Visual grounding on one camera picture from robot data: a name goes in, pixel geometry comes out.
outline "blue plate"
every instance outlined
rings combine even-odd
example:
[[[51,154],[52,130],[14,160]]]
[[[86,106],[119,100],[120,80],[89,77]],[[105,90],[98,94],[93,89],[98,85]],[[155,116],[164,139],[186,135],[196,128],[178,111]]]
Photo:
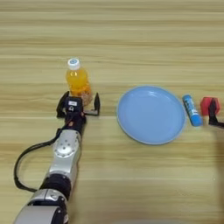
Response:
[[[136,87],[119,101],[117,118],[124,132],[144,144],[166,144],[186,123],[179,99],[160,87]]]

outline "blue cylindrical object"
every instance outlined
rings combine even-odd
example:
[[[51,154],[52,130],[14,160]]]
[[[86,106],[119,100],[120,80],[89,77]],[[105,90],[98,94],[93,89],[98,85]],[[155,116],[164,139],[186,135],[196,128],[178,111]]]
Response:
[[[183,102],[185,104],[185,108],[191,120],[192,126],[201,126],[203,124],[202,118],[194,106],[193,98],[189,94],[186,94],[183,96]]]

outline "silver robot arm segment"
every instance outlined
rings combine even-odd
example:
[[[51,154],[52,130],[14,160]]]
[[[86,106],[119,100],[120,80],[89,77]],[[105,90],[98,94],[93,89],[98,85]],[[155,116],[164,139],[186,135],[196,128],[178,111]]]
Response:
[[[67,126],[53,146],[53,161],[41,187],[21,210],[14,224],[66,224],[67,202],[77,176],[81,132],[86,122],[82,100],[67,97]]]

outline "wooden table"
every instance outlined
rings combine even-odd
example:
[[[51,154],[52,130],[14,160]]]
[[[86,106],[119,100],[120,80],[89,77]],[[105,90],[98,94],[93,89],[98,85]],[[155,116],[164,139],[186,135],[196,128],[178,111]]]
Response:
[[[224,223],[223,130],[188,122],[149,146],[116,121],[121,95],[140,85],[190,93],[198,109],[204,96],[224,102],[223,25],[223,0],[0,0],[0,222],[32,196],[14,186],[13,165],[62,126],[55,108],[77,56],[102,108],[88,118],[70,223]],[[51,161],[50,147],[31,153],[21,179],[38,187]]]

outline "bottle label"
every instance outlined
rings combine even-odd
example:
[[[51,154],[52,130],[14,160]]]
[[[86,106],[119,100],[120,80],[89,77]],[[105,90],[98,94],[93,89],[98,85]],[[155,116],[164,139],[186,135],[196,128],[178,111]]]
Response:
[[[186,106],[187,113],[189,114],[189,116],[196,116],[196,115],[199,114],[197,109],[194,106],[194,103],[193,103],[192,99],[186,100],[185,101],[185,106]]]

